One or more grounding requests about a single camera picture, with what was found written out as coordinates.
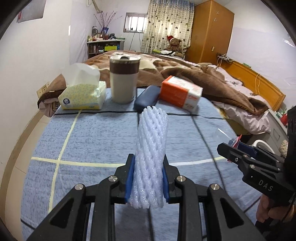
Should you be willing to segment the person's right hand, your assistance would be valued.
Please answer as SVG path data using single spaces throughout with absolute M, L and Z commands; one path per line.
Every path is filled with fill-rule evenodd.
M 295 216 L 295 205 L 289 209 L 285 206 L 274 206 L 274 201 L 262 194 L 260 197 L 259 205 L 257 207 L 256 219 L 257 221 L 264 223 L 268 218 L 283 220 L 283 222 L 289 222 Z

